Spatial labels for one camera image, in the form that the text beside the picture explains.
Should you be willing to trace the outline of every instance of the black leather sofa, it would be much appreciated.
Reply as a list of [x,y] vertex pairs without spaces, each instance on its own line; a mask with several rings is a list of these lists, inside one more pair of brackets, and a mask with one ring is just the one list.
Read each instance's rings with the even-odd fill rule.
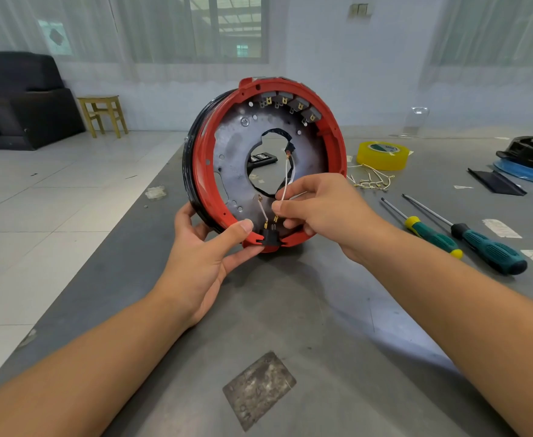
[[51,56],[0,52],[0,149],[36,150],[85,130]]

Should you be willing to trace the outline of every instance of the sofa backrest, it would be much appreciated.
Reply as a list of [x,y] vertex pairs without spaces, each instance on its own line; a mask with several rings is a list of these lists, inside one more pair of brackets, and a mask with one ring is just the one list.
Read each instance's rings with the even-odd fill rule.
[[0,97],[64,87],[54,58],[32,52],[0,52]]

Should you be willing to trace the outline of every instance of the stool leg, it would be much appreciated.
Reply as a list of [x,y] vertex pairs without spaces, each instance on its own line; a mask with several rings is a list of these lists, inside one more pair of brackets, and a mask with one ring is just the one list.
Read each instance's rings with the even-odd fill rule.
[[92,119],[90,119],[88,109],[86,108],[86,102],[81,101],[81,109],[82,109],[82,114],[85,116],[86,125],[88,126],[88,130],[90,131],[90,134],[92,135],[93,138],[96,138],[95,128],[92,126]]
[[121,119],[121,124],[123,125],[123,130],[125,131],[125,134],[129,133],[129,131],[127,130],[127,125],[125,123],[125,116],[123,115],[123,109],[121,109],[121,103],[119,102],[118,98],[117,98],[117,101],[115,101],[117,103],[117,112],[119,114],[119,118]]
[[115,117],[115,111],[113,110],[113,105],[110,101],[107,101],[107,109],[109,110],[109,115],[111,117],[111,121],[113,122],[113,129],[117,134],[117,138],[120,138],[121,132],[119,132],[119,126],[117,125],[117,117]]
[[[96,103],[95,102],[91,102],[90,105],[92,106],[92,110],[95,111],[96,110]],[[99,124],[99,130],[102,134],[104,134],[104,126],[103,126],[103,120],[101,119],[100,115],[97,114],[95,116],[95,119],[96,119],[96,122]]]

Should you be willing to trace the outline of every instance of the screwdriver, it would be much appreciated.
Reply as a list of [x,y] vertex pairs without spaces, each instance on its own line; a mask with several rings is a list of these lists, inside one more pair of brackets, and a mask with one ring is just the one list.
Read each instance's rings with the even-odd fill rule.
[[427,226],[426,224],[420,222],[420,219],[418,219],[416,216],[406,216],[404,213],[402,213],[400,210],[395,208],[392,204],[390,204],[388,201],[386,201],[384,198],[380,198],[382,202],[386,205],[389,205],[390,208],[395,210],[402,218],[406,219],[404,222],[404,226],[410,230],[412,233],[414,233],[417,237],[424,239],[425,241],[430,242],[431,244],[437,246],[441,250],[445,250],[448,254],[450,254],[453,257],[456,257],[457,259],[460,259],[463,256],[463,251],[459,249],[459,246],[456,245],[456,242],[452,240],[450,237],[443,235],[441,233],[437,233],[432,228]]
[[491,241],[485,235],[480,234],[468,227],[467,224],[453,224],[438,213],[433,212],[426,205],[416,199],[402,193],[404,198],[423,208],[439,220],[450,226],[450,233],[456,239],[464,240],[482,260],[487,262],[493,269],[502,274],[521,274],[527,270],[527,261],[521,253],[501,242]]

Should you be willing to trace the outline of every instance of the person's left hand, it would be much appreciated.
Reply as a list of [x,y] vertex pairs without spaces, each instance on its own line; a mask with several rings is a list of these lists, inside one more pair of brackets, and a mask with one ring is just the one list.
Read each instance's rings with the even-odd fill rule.
[[189,326],[197,324],[214,304],[226,275],[264,249],[250,246],[225,257],[246,239],[252,231],[252,221],[236,222],[204,242],[212,230],[203,222],[193,227],[194,214],[194,208],[187,203],[175,215],[175,241],[165,270],[152,290],[183,307],[190,318]]

